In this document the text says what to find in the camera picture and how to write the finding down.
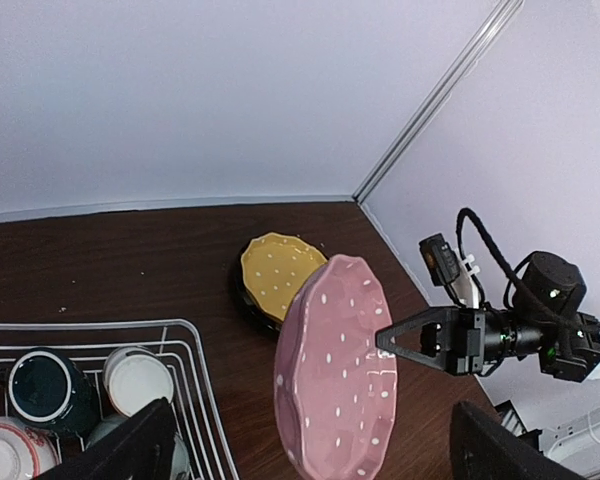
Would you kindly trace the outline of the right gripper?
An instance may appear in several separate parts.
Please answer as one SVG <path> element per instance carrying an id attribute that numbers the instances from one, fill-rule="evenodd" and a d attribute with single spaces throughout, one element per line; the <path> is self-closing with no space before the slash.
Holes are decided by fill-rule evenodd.
<path id="1" fill-rule="evenodd" d="M 485 312 L 430 307 L 378 330 L 375 345 L 384 352 L 454 376 L 482 371 Z"/>

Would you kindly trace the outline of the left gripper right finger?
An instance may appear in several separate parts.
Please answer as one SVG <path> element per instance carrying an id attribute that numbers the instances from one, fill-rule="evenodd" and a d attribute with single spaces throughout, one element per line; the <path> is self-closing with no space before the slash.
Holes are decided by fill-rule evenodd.
<path id="1" fill-rule="evenodd" d="M 581 476 L 544 457 L 476 405 L 452 409 L 449 452 L 455 479 L 568 480 Z"/>

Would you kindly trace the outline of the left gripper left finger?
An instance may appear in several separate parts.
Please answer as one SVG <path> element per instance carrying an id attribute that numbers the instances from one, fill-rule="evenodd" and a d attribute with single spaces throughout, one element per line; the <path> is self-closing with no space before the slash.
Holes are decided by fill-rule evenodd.
<path id="1" fill-rule="evenodd" d="M 168 480 L 175 433 L 176 422 L 169 402 L 164 398 L 154 400 L 91 448 L 39 477 Z"/>

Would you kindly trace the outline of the dark pink polka dot plate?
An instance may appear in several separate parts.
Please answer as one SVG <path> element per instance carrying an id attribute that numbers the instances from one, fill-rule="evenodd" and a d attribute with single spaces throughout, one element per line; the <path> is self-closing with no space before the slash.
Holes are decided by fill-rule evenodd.
<path id="1" fill-rule="evenodd" d="M 293 298 L 276 346 L 274 409 L 304 479 L 373 479 L 396 417 L 397 361 L 375 344 L 392 318 L 361 257 L 338 254 Z"/>

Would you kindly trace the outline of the yellow polka dot plate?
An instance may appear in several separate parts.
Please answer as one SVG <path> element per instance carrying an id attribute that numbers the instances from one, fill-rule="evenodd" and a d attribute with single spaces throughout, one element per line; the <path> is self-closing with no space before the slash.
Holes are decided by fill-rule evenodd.
<path id="1" fill-rule="evenodd" d="M 279 325 L 305 281 L 326 263 L 316 247 L 276 232 L 251 239 L 240 256 L 246 291 L 259 310 Z"/>

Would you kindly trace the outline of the black rimmed cream plate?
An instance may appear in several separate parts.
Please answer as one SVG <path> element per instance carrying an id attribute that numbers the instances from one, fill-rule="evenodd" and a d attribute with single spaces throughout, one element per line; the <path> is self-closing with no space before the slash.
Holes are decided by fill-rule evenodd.
<path id="1" fill-rule="evenodd" d="M 279 338 L 281 324 L 267 316 L 257 306 L 248 293 L 243 281 L 241 256 L 246 251 L 247 244 L 236 254 L 228 274 L 229 296 L 238 315 L 259 335 L 276 342 Z"/>

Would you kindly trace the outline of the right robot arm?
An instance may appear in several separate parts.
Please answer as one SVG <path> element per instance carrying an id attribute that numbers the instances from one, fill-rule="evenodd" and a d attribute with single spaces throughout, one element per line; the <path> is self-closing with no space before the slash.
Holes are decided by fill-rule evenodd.
<path id="1" fill-rule="evenodd" d="M 423 256 L 454 303 L 378 331 L 381 351 L 454 376 L 488 376 L 507 358 L 536 356 L 541 372 L 557 380 L 600 380 L 600 323 L 578 310 L 586 285 L 576 265 L 548 252 L 529 254 L 517 268 L 521 277 L 506 269 L 515 291 L 497 310 L 480 299 L 470 260 L 446 248 Z"/>

